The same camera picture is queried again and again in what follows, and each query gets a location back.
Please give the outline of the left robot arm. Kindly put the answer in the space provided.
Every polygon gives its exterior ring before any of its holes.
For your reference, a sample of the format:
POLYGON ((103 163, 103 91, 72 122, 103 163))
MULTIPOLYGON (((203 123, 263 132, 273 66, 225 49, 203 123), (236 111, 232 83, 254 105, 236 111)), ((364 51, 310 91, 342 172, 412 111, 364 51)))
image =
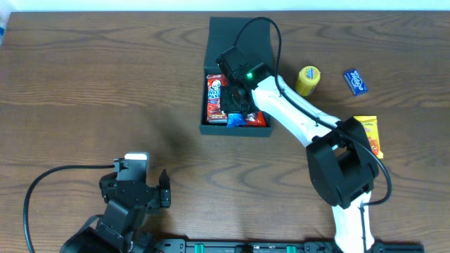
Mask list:
POLYGON ((136 235, 148 214, 171 205, 170 182, 164 170, 159 184, 146 184, 148 160, 116 159, 113 172, 99 188, 107 207, 90 217, 61 247, 61 252, 156 252, 150 233, 136 235))

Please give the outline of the blue Oreo cookie pack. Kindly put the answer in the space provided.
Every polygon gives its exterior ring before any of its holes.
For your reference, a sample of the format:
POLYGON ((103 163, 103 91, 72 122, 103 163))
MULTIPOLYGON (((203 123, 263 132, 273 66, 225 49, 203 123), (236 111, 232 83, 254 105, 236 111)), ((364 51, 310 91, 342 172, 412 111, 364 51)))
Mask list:
POLYGON ((246 126, 247 122, 245 121, 245 118, 240 113, 229 113, 228 114, 228 122, 226 127, 227 128, 234 128, 234 127, 242 127, 246 126))

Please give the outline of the Hello Panda biscuit box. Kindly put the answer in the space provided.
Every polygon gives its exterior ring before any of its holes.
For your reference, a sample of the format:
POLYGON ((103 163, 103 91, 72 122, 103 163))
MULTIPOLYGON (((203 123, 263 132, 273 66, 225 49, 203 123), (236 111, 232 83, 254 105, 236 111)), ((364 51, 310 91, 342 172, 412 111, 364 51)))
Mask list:
POLYGON ((225 124, 228 122, 228 116, 220 106, 221 87, 226 85, 227 80, 224 75, 207 75, 207 123, 225 124))

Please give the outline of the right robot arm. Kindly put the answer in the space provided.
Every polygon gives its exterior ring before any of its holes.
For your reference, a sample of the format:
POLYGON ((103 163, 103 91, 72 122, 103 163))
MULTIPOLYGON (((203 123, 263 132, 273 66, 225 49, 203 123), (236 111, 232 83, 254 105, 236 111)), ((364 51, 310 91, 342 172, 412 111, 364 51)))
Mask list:
POLYGON ((366 252, 374 245, 368 208, 381 164, 363 125, 341 121, 295 93, 272 67, 217 63, 229 82, 222 94, 227 112, 265 112, 281 123, 307 152, 311 183, 332 207, 335 244, 342 252, 366 252))

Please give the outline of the red candy bag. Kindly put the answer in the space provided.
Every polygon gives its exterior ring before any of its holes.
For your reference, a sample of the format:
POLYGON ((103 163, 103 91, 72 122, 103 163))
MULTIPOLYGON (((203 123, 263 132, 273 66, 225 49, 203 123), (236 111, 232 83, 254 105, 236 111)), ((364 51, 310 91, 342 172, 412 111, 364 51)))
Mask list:
POLYGON ((266 120, 262 111, 249 113, 245 116, 245 122, 250 127, 266 127, 266 120))

